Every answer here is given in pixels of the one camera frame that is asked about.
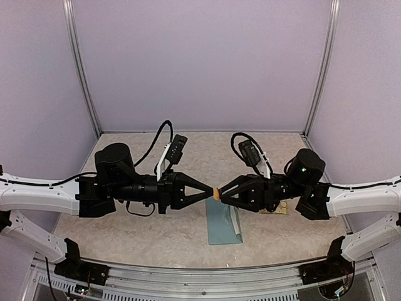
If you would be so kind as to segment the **round brown seal sticker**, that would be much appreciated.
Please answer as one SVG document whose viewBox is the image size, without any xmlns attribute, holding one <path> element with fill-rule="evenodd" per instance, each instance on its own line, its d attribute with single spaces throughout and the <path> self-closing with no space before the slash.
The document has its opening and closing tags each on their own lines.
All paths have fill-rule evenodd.
<svg viewBox="0 0 401 301">
<path fill-rule="evenodd" d="M 220 193 L 220 190 L 216 187 L 216 188 L 214 188 L 214 191 L 213 191 L 213 198 L 216 200 L 216 201 L 220 201 L 221 200 L 221 193 Z"/>
</svg>

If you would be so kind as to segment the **yellow paper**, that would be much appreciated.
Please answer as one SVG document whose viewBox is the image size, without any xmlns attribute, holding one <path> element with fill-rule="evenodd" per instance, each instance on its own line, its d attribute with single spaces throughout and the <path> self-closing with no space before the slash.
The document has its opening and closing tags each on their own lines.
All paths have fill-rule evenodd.
<svg viewBox="0 0 401 301">
<path fill-rule="evenodd" d="M 259 211 L 260 214 L 288 214 L 288 202 L 280 201 L 277 205 L 276 209 L 273 212 L 268 211 L 267 209 L 262 209 Z"/>
</svg>

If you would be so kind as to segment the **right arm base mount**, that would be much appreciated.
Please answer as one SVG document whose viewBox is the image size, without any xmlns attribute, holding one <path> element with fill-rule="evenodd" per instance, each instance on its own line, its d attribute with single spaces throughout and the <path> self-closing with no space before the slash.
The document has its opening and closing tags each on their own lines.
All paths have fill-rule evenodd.
<svg viewBox="0 0 401 301">
<path fill-rule="evenodd" d="M 354 267 L 352 262 L 340 258 L 307 263 L 301 265 L 298 270 L 303 285 L 309 285 L 344 277 L 347 273 L 352 273 Z"/>
</svg>

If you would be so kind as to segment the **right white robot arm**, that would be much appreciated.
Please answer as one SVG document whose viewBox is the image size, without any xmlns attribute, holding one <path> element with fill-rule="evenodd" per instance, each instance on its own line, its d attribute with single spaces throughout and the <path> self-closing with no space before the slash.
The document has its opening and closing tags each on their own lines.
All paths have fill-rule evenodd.
<svg viewBox="0 0 401 301">
<path fill-rule="evenodd" d="M 329 220 L 353 213 L 383 211 L 387 215 L 351 235 L 332 241 L 329 258 L 320 265 L 334 278 L 361 256 L 400 239 L 400 177 L 361 185 L 321 182 L 325 162 L 310 149 L 301 149 L 282 174 L 242 175 L 221 187 L 215 197 L 222 203 L 251 212 L 273 212 L 281 201 L 298 198 L 296 210 L 308 220 Z"/>
</svg>

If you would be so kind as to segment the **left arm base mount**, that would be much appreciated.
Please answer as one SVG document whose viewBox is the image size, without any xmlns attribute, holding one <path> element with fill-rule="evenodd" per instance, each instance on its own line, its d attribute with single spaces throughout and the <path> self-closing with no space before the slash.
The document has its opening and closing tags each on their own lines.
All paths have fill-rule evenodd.
<svg viewBox="0 0 401 301">
<path fill-rule="evenodd" d="M 104 286 L 108 278 L 110 267 L 88 261 L 75 262 L 65 259 L 55 265 L 54 273 L 65 278 Z"/>
</svg>

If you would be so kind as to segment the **blue envelope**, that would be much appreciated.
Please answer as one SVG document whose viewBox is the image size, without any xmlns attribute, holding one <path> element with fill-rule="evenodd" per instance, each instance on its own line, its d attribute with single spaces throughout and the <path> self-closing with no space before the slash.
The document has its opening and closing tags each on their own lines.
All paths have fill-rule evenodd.
<svg viewBox="0 0 401 301">
<path fill-rule="evenodd" d="M 214 198 L 206 199 L 208 244 L 236 245 L 243 243 L 237 208 Z"/>
</svg>

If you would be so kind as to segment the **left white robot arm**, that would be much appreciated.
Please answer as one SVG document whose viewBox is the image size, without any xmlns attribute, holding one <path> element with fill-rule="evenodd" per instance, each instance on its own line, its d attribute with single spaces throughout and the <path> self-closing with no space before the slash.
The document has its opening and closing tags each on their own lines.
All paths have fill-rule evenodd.
<svg viewBox="0 0 401 301">
<path fill-rule="evenodd" d="M 156 176 L 136 172 L 130 148 L 124 143 L 106 146 L 95 154 L 95 172 L 50 182 L 18 179 L 1 173 L 1 234 L 24 240 L 73 278 L 83 278 L 88 266 L 74 241 L 57 238 L 32 222 L 21 210 L 49 211 L 79 218 L 100 218 L 114 213 L 116 202 L 142 203 L 164 214 L 212 196 L 213 189 L 182 173 L 166 168 Z"/>
</svg>

